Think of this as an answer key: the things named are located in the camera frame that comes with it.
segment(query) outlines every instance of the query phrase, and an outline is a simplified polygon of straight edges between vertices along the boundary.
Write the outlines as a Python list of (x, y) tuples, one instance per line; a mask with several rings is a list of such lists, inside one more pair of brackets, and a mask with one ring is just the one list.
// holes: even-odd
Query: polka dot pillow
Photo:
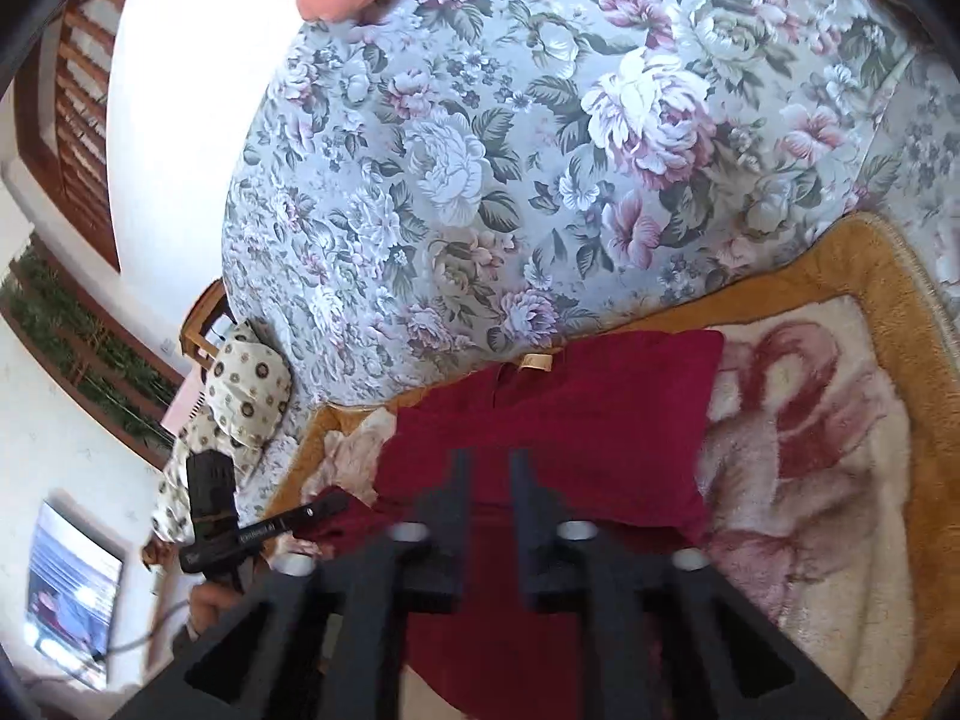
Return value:
[(261, 449), (290, 400), (290, 370), (243, 322), (227, 333), (206, 375), (205, 395), (221, 430), (243, 446)]

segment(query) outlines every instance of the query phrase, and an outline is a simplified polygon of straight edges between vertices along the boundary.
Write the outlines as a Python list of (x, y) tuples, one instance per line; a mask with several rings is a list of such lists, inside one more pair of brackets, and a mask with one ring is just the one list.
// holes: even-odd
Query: metal bolt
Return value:
[(273, 570), (280, 574), (286, 574), (291, 577), (305, 577), (313, 573), (313, 557), (301, 555), (297, 552), (288, 552), (284, 555), (277, 555), (271, 563)]
[(557, 526), (557, 536), (564, 541), (589, 541), (597, 535), (597, 526), (586, 519), (568, 519)]
[(426, 541), (430, 536), (430, 529), (422, 522), (397, 522), (390, 526), (387, 533), (390, 533), (390, 538), (394, 541), (415, 544)]
[(673, 565), (680, 571), (699, 571), (701, 568), (710, 565), (709, 557), (695, 547), (688, 547), (673, 553), (672, 560)]

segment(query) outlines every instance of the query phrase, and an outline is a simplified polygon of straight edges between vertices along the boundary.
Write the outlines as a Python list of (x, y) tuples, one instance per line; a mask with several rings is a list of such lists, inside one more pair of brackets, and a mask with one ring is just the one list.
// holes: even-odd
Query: black cable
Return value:
[(32, 688), (35, 688), (37, 685), (40, 685), (41, 683), (69, 683), (69, 682), (73, 682), (73, 680), (78, 680), (80, 676), (83, 675), (83, 672), (88, 670), (90, 666), (93, 666), (96, 664), (102, 664), (102, 662), (104, 662), (111, 655), (118, 655), (120, 653), (125, 653), (130, 650), (136, 650), (137, 647), (142, 647), (144, 644), (150, 641), (153, 637), (155, 637), (158, 632), (160, 632), (160, 629), (163, 627), (163, 624), (167, 620), (169, 620), (174, 614), (176, 614), (178, 611), (180, 611), (182, 608), (186, 607), (186, 605), (189, 605), (189, 604), (190, 604), (189, 601), (180, 601), (178, 604), (172, 605), (170, 608), (168, 608), (165, 615), (163, 615), (160, 618), (160, 620), (157, 620), (157, 624), (155, 624), (155, 626), (152, 628), (152, 630), (150, 630), (150, 632), (142, 635), (142, 637), (139, 637), (136, 640), (130, 641), (126, 644), (122, 644), (119, 647), (107, 647), (106, 652), (94, 653), (93, 657), (89, 661), (85, 662), (82, 666), (80, 666), (80, 668), (78, 668), (76, 671), (72, 671), (69, 674), (57, 675), (56, 677), (37, 677), (35, 680), (27, 680), (27, 682), (23, 683), (24, 688), (26, 688), (27, 690), (30, 690)]

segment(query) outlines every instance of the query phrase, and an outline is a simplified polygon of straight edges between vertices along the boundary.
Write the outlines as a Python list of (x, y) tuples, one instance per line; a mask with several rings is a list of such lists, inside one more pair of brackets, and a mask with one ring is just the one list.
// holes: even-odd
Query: hand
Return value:
[(214, 581), (205, 581), (190, 591), (190, 623), (193, 630), (202, 634), (207, 628), (214, 625), (220, 615), (235, 607), (241, 593)]

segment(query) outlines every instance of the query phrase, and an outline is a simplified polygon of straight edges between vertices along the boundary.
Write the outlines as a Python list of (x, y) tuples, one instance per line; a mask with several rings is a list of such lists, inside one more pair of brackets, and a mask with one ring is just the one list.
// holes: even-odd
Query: floral bedspread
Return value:
[(697, 298), (858, 203), (914, 53), (868, 0), (389, 0), (304, 25), (229, 190), (227, 292), (342, 404)]

